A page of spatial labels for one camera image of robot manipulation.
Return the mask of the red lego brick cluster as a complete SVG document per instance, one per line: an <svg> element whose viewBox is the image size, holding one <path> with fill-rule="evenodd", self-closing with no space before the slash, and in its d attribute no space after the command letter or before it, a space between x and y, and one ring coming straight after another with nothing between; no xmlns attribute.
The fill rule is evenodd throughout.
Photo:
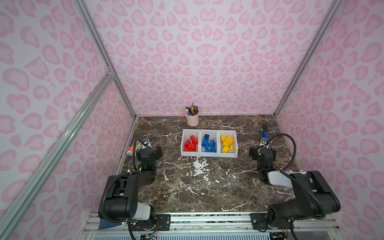
<svg viewBox="0 0 384 240"><path fill-rule="evenodd" d="M183 151L184 152L196 152L198 149L197 149L197 146L198 145L194 145L191 143L191 140L186 140L186 142L184 143L184 149Z"/></svg>

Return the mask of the red long lego brick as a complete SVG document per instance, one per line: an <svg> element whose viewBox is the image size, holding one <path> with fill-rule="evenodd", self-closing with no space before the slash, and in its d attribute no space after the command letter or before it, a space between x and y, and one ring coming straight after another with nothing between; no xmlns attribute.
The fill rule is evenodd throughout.
<svg viewBox="0 0 384 240"><path fill-rule="evenodd" d="M190 140L191 140L191 143L194 144L194 145L197 145L198 144L198 139L195 138L194 136L191 136L190 137Z"/></svg>

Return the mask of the yellow lego pair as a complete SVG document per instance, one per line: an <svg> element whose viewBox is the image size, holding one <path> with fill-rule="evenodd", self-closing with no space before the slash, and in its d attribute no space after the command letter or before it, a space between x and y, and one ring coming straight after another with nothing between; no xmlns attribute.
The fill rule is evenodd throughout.
<svg viewBox="0 0 384 240"><path fill-rule="evenodd" d="M231 150L231 147L232 146L224 146L223 149L222 149L222 153L228 153L230 150Z"/></svg>
<svg viewBox="0 0 384 240"><path fill-rule="evenodd" d="M226 140L223 142L223 145L224 145L224 146L230 146L230 145L233 144L233 142L234 142L233 138L232 138L231 136L228 136L228 137L226 138Z"/></svg>

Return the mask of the blue lego brick front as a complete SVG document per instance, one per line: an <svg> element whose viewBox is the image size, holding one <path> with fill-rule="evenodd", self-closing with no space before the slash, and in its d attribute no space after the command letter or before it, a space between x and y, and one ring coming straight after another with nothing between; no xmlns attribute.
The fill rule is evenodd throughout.
<svg viewBox="0 0 384 240"><path fill-rule="evenodd" d="M208 139L204 139L202 142L202 147L206 147L206 145L209 143Z"/></svg>

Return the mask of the yellow lego pair front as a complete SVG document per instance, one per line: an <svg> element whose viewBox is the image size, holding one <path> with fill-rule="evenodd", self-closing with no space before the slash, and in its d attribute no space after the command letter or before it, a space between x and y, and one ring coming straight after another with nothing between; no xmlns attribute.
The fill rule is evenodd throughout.
<svg viewBox="0 0 384 240"><path fill-rule="evenodd" d="M230 150L231 150L231 147L232 146L224 146L223 149L222 149L222 153L228 153Z"/></svg>

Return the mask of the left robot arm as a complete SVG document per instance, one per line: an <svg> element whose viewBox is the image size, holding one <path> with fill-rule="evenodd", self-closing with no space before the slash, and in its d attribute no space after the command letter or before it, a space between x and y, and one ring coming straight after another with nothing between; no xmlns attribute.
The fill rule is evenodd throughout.
<svg viewBox="0 0 384 240"><path fill-rule="evenodd" d="M136 151L141 168L133 172L109 176L98 208L100 219L109 223L156 224L154 207L141 204L139 189L150 185L157 175L156 161L163 157L161 147L145 147Z"/></svg>

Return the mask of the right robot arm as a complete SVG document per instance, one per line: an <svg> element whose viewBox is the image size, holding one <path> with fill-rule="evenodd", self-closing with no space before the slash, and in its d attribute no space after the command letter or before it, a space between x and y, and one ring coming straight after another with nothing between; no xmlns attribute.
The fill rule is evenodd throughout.
<svg viewBox="0 0 384 240"><path fill-rule="evenodd" d="M271 137L268 131L261 129L261 143L258 147L251 147L249 155L258 163L257 170L262 183L292 188L294 198L269 205L264 216L251 214L253 228L266 232L289 223L292 229L294 221L323 220L327 215L339 212L341 203L319 171L288 172L293 160L281 169L274 167L277 152L270 147L270 143L277 137Z"/></svg>

